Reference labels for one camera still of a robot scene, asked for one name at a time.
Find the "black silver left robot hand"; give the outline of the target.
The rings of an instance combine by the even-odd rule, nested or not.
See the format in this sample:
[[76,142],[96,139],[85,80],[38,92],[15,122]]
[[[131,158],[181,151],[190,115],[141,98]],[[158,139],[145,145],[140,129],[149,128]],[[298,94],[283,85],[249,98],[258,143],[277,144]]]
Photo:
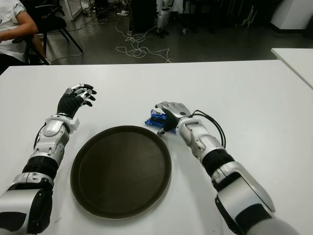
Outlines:
[[93,86],[79,83],[66,89],[57,106],[57,114],[73,119],[80,107],[92,107],[97,92]]

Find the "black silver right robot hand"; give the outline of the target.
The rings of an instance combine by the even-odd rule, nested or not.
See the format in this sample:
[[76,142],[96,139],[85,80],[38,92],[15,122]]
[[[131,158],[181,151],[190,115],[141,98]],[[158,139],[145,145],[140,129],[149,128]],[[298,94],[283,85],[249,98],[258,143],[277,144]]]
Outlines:
[[175,129],[182,118],[188,118],[191,115],[182,103],[163,101],[156,104],[155,107],[160,108],[166,115],[164,126],[157,133],[159,137]]

